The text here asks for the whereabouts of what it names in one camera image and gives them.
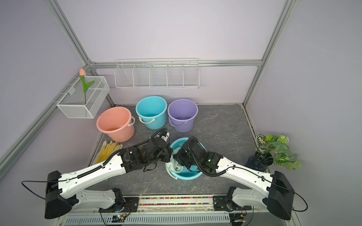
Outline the teal bucket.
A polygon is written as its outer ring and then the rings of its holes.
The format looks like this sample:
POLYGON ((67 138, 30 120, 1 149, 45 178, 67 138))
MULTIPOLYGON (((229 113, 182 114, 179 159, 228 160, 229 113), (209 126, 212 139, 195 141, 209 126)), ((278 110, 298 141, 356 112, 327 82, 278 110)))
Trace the teal bucket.
POLYGON ((166 124, 167 102, 159 96, 143 98, 136 105, 139 121, 151 130, 159 130, 166 124))
MULTIPOLYGON (((173 149, 173 151, 179 147, 182 148, 187 140, 187 137, 179 138, 171 144, 171 148, 173 149)), ((196 165, 192 165, 189 169, 186 166, 183 166, 183 171, 181 173, 170 172, 167 168, 166 171, 172 178, 176 180, 194 180, 199 178, 203 174, 201 171, 198 170, 198 167, 196 165)))

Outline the purple bucket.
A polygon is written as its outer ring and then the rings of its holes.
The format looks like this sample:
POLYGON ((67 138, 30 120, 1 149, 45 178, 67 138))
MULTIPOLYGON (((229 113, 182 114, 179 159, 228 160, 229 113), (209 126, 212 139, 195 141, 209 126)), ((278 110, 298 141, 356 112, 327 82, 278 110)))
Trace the purple bucket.
POLYGON ((170 125, 180 133, 187 133, 192 130, 194 120, 199 112, 199 108, 189 99, 178 99, 168 106, 168 116, 170 125))

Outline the pink plastic bucket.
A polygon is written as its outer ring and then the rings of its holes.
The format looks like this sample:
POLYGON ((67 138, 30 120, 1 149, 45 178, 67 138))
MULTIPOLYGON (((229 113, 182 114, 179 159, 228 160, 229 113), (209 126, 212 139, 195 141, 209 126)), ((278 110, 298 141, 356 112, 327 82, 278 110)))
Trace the pink plastic bucket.
POLYGON ((97 119, 97 129, 107 134, 113 141, 126 142, 135 134, 135 118, 125 107, 113 107, 103 112, 97 119))

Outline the mint green cloth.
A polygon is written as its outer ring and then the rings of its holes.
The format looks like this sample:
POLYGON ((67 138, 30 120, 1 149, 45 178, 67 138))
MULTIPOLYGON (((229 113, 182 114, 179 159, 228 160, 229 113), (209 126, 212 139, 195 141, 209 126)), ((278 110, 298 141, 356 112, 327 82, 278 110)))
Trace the mint green cloth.
POLYGON ((181 149, 180 147, 175 149, 171 154, 170 161, 166 163, 166 168, 170 172, 181 173, 183 171, 183 166, 180 163, 178 163, 174 158, 174 155, 177 154, 180 149, 181 149))

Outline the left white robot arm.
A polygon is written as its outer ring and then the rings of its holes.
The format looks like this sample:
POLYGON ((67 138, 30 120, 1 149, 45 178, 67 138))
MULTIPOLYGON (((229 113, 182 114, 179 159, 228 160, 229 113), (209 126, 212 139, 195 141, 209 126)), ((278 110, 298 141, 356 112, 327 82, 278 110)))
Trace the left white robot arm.
POLYGON ((89 195, 86 194, 86 189, 135 170, 146 172, 151 164, 169 162, 171 154, 168 135, 161 135, 117 150, 105 161, 93 166, 65 174, 57 170, 51 172, 46 181, 44 217, 54 219, 80 208, 112 208, 120 211, 125 204, 120 189, 96 191, 89 195))

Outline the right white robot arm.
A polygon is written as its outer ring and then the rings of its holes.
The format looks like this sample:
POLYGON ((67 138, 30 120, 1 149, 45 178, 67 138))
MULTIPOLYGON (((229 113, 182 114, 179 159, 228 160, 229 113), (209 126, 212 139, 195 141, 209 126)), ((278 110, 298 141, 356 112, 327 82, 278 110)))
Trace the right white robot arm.
POLYGON ((249 187, 230 189, 228 196, 234 204, 266 208, 280 219, 291 219, 295 191, 283 173, 270 174, 239 165, 206 151, 195 137, 190 137, 173 158, 184 167, 197 166, 206 176, 231 179, 249 187))

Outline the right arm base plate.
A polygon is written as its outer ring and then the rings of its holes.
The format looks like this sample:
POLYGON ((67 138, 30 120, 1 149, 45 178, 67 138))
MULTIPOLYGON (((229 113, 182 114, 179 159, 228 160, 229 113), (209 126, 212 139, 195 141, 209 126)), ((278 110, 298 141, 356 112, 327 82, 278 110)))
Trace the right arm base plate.
POLYGON ((239 206, 234 203, 231 199, 226 198, 225 195, 214 195, 213 196, 213 208, 215 211, 251 211, 251 206, 239 206))

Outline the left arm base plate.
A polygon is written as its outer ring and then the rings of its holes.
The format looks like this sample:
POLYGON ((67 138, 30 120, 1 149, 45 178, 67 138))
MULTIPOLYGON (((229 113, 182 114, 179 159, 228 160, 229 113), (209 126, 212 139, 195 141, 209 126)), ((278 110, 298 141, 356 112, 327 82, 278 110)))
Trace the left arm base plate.
POLYGON ((100 208, 98 210, 99 213, 132 213, 136 212, 139 206, 139 197, 130 196, 125 197, 124 201, 116 202, 111 207, 107 209, 100 208))

